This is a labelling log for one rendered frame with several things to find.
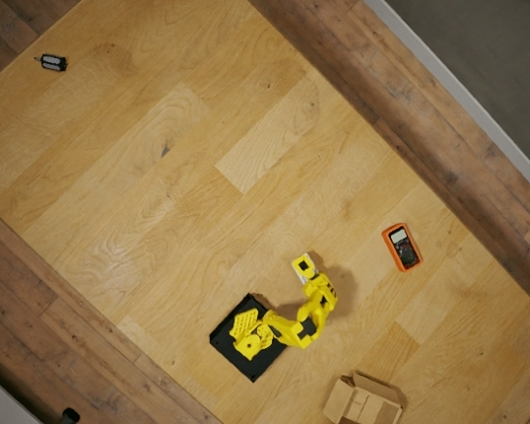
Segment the orange digital multimeter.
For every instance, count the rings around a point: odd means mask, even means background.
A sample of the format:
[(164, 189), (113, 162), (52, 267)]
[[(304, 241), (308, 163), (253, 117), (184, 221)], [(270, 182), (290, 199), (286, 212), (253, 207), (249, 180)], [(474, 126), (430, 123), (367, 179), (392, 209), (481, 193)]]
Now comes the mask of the orange digital multimeter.
[(408, 272), (422, 263), (405, 224), (395, 224), (382, 232), (387, 247), (402, 272)]

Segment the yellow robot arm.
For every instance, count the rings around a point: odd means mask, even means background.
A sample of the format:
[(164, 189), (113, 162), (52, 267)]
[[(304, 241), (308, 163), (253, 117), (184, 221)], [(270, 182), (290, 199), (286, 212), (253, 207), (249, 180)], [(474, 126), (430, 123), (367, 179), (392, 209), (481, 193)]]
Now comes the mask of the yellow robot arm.
[[(311, 343), (311, 340), (317, 339), (338, 297), (335, 296), (336, 292), (322, 274), (315, 273), (307, 280), (313, 292), (307, 302), (299, 308), (298, 321), (280, 317), (272, 310), (265, 314), (262, 321), (257, 320), (256, 309), (239, 314), (235, 317), (233, 328), (230, 331), (230, 335), (236, 339), (236, 347), (252, 358), (261, 349), (271, 345), (273, 336), (282, 343), (303, 349)], [(309, 311), (313, 321), (308, 317)]]

